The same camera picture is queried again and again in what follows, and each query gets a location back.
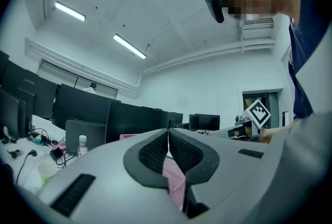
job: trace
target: pink object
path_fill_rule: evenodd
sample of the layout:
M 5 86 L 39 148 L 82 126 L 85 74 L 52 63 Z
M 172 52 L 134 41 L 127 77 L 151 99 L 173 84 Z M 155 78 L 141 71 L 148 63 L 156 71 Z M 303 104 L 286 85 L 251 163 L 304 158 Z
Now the pink object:
M 60 148 L 62 150 L 62 152 L 66 152 L 66 142 L 59 142 L 58 144 L 56 145 L 52 145 L 52 149 L 57 149 L 57 148 Z
M 120 135 L 120 140 L 135 135 L 138 134 Z M 165 158 L 162 176 L 168 179 L 170 199 L 178 208 L 182 207 L 186 189 L 186 176 L 182 173 L 176 162 L 169 158 Z
M 129 138 L 129 137 L 132 137 L 132 136 L 135 136 L 135 135 L 139 135 L 139 134 L 120 135 L 120 140 L 121 140 L 121 139 Z

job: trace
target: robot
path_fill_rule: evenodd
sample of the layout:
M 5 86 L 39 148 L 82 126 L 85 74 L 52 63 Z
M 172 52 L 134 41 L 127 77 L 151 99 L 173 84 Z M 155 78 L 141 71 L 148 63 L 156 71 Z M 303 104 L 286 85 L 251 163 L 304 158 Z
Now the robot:
M 259 142 L 262 127 L 270 117 L 271 114 L 263 103 L 260 100 L 256 100 L 243 114 L 236 116 L 235 126 L 211 131 L 208 135 L 233 140 Z M 247 137 L 245 127 L 251 129 L 251 138 Z

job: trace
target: vr headset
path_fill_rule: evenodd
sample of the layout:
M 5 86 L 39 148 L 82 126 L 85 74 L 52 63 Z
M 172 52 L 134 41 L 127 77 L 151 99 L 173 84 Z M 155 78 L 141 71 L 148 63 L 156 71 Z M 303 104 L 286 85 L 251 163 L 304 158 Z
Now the vr headset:
M 224 14 L 228 13 L 235 19 L 241 19 L 241 9 L 228 7 L 228 0 L 205 0 L 212 17 L 218 22 L 223 23 Z

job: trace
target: fluorescent ceiling light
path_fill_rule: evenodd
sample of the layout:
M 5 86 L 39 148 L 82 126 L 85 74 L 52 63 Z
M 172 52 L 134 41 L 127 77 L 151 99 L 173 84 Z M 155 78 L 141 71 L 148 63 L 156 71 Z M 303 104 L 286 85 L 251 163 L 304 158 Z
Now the fluorescent ceiling light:
M 59 2 L 56 2 L 56 8 L 59 9 L 59 10 L 62 10 L 64 12 L 66 12 L 67 14 L 69 15 L 72 15 L 73 17 L 81 20 L 81 21 L 85 21 L 85 17 L 84 15 L 82 15 L 81 13 L 59 3 Z
M 126 48 L 131 50 L 133 53 L 137 54 L 142 59 L 146 58 L 146 55 L 144 53 L 137 50 L 134 46 L 132 46 L 129 42 L 127 42 L 125 39 L 120 37 L 118 34 L 115 34 L 113 39 L 116 40 L 117 42 L 121 43 L 123 46 L 125 46 Z

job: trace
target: plastic bottle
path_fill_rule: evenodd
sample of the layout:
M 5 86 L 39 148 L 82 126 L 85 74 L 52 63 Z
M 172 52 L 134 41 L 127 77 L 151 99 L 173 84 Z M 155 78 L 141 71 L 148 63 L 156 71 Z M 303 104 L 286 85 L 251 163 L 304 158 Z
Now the plastic bottle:
M 79 147 L 77 150 L 78 157 L 82 157 L 84 154 L 88 152 L 88 147 L 87 147 L 87 137 L 85 135 L 80 135 L 79 136 Z

